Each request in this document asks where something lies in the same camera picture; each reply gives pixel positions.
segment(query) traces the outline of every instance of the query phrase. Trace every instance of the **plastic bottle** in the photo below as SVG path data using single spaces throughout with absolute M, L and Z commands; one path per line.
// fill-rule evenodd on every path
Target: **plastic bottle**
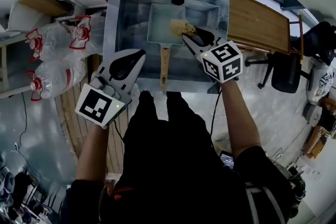
M 100 13 L 91 16 L 76 16 L 82 18 L 72 33 L 70 49 L 76 58 L 83 59 L 103 51 L 105 17 Z
M 41 33 L 37 29 L 26 35 L 30 48 L 34 50 L 32 61 L 40 59 L 51 61 L 62 59 L 69 53 L 72 41 L 72 29 L 63 24 L 54 23 L 43 29 Z
M 39 101 L 52 99 L 79 83 L 85 77 L 86 66 L 83 60 L 53 60 L 29 73 L 33 73 L 31 100 Z

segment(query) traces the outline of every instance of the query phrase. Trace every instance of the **metal sink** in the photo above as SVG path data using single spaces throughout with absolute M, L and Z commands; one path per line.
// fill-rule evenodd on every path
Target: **metal sink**
M 146 61 L 139 78 L 160 78 L 160 45 L 147 42 L 149 14 L 154 3 L 171 5 L 171 0 L 120 0 L 116 51 L 131 48 L 146 51 Z M 190 24 L 217 29 L 218 6 L 192 0 L 185 0 L 182 6 L 186 9 L 186 20 Z M 170 80 L 211 82 L 186 46 L 171 47 L 168 83 Z

